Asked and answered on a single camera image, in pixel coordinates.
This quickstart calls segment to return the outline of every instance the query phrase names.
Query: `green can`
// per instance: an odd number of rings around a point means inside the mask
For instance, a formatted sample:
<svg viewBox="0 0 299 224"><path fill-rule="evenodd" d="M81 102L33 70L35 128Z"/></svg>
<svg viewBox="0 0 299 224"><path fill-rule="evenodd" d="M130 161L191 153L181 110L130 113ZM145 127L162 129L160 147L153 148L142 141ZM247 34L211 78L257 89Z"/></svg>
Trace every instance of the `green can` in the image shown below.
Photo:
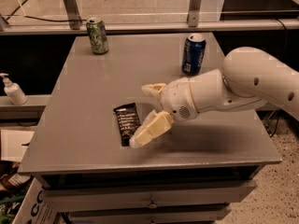
<svg viewBox="0 0 299 224"><path fill-rule="evenodd" d="M90 37L94 54L104 54L109 51L105 24L98 18L90 18L86 22L86 29Z"/></svg>

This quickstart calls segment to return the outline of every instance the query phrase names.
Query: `can label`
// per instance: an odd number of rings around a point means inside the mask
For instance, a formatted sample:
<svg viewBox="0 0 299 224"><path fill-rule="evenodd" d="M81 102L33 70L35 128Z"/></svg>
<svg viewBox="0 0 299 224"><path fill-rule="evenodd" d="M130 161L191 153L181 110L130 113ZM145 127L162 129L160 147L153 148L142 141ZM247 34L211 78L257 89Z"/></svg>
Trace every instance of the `can label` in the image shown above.
<svg viewBox="0 0 299 224"><path fill-rule="evenodd" d="M104 54L108 52L109 46L104 22L96 18L90 18L87 20L86 29L93 53Z"/></svg>
<svg viewBox="0 0 299 224"><path fill-rule="evenodd" d="M197 75L201 69L206 41L200 34L191 34L186 38L181 70L188 76Z"/></svg>

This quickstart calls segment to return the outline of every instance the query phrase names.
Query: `robotic arm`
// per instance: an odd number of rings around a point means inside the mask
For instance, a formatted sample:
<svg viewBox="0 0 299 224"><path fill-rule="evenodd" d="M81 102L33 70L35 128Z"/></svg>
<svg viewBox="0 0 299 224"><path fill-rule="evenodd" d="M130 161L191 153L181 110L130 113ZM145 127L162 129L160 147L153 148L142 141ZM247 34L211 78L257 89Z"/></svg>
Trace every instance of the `robotic arm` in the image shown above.
<svg viewBox="0 0 299 224"><path fill-rule="evenodd" d="M174 121L196 119L202 112L234 112L272 103L299 120L299 73L275 57L255 48L232 50L223 68L174 80L146 85L164 111L152 111L130 140L142 147L171 129Z"/></svg>

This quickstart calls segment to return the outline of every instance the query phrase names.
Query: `soap dispenser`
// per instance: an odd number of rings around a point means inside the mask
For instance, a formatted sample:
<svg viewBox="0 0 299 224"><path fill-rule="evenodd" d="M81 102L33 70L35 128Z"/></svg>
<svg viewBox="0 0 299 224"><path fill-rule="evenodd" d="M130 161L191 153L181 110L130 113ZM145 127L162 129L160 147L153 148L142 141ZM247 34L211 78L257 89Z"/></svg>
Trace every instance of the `soap dispenser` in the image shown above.
<svg viewBox="0 0 299 224"><path fill-rule="evenodd" d="M0 77L3 79L5 85L4 92L10 98L14 105L23 105L27 101L27 96L21 90L17 83L13 83L8 77L8 74L0 73Z"/></svg>

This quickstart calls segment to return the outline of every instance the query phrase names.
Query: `black pouch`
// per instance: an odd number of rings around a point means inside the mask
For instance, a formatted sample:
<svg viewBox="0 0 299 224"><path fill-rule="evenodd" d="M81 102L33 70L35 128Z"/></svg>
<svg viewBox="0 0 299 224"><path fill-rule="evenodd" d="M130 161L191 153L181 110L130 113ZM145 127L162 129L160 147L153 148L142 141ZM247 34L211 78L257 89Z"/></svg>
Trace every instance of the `black pouch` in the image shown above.
<svg viewBox="0 0 299 224"><path fill-rule="evenodd" d="M121 133L121 145L129 146L130 138L134 135L136 129L141 125L136 111L136 104L131 103L122 105L113 109L116 113Z"/></svg>

